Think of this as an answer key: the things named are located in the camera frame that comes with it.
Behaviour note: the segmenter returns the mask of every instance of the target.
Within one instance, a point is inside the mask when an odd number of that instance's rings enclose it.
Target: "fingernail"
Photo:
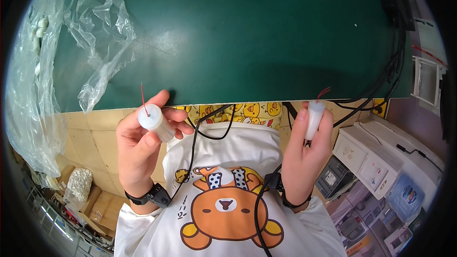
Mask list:
[[[298,114],[297,114],[297,117],[295,118],[295,120],[305,120],[307,116],[308,116],[308,111],[306,109],[302,108],[298,111]]]
[[[156,141],[154,140],[154,138],[152,137],[152,133],[151,132],[148,132],[148,135],[146,137],[146,143],[149,145],[149,146],[153,146]]]

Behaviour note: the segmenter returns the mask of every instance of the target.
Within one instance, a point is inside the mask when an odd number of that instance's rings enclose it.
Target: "wrist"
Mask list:
[[[140,198],[144,196],[148,191],[154,186],[154,182],[151,178],[147,178],[136,183],[122,183],[124,190],[135,198]]]
[[[308,194],[289,193],[287,195],[285,193],[286,192],[283,193],[283,197],[287,200],[288,203],[290,203],[293,206],[299,206],[299,205],[305,203],[311,196],[310,193],[308,193]]]

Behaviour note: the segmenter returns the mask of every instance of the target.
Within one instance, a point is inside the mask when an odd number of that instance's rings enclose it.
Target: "white plastic fitting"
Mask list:
[[[40,63],[38,63],[38,65],[35,67],[35,76],[39,76],[40,75]]]
[[[37,37],[38,38],[43,38],[44,37],[44,32],[46,32],[46,29],[47,29],[47,27],[38,28]]]
[[[48,17],[41,18],[40,21],[38,21],[38,28],[47,27],[48,25],[49,25]]]
[[[147,104],[146,110],[148,111],[149,116],[146,114],[144,107],[141,108],[140,113],[138,114],[138,122],[141,127],[154,131],[157,136],[164,143],[170,142],[175,135],[175,130],[171,127],[167,119],[164,119],[162,110],[155,104]]]
[[[308,129],[306,130],[305,139],[311,141],[319,128],[320,120],[325,109],[322,102],[310,101],[308,106]]]
[[[39,54],[40,53],[40,38],[38,38],[37,36],[34,36],[33,40],[32,40],[32,44],[33,44],[33,49],[35,50],[35,52],[37,54]]]

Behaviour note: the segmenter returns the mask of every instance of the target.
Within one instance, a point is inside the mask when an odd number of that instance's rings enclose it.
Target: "hand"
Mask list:
[[[164,89],[146,104],[155,104],[161,108],[168,99],[169,92]],[[125,191],[137,198],[152,188],[151,174],[154,172],[162,143],[157,134],[142,128],[138,122],[141,107],[122,119],[116,129],[119,180]],[[194,132],[184,121],[187,118],[185,110],[163,108],[162,113],[175,128],[177,139],[182,139],[183,133]]]
[[[308,102],[304,102],[295,118],[281,169],[287,200],[294,205],[302,204],[309,197],[314,182],[331,153],[333,113],[327,108],[324,110],[311,147],[306,148],[303,143],[308,117]]]

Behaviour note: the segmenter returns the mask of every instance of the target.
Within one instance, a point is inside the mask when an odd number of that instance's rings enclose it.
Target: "person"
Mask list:
[[[185,120],[195,114],[191,118],[195,122],[212,109],[163,108],[168,99],[168,91],[162,90],[146,104],[161,107],[175,128],[163,169],[169,195],[179,186],[180,190],[167,208],[151,202],[124,204],[117,221],[114,256],[264,256],[254,225],[254,204],[263,178],[280,163],[287,203],[278,191],[267,187],[258,207],[261,235],[271,255],[346,256],[322,201],[318,197],[309,200],[331,150],[333,114],[329,110],[324,111],[311,146],[305,147],[308,103],[303,103],[283,156],[277,130],[281,104],[237,104],[236,122],[224,139],[197,134],[193,168],[184,179],[194,133]],[[144,196],[154,184],[151,175],[161,145],[155,133],[140,126],[140,109],[122,119],[116,130],[119,180],[135,198]],[[214,115],[201,124],[200,131],[211,137],[224,135],[232,114],[233,107]]]

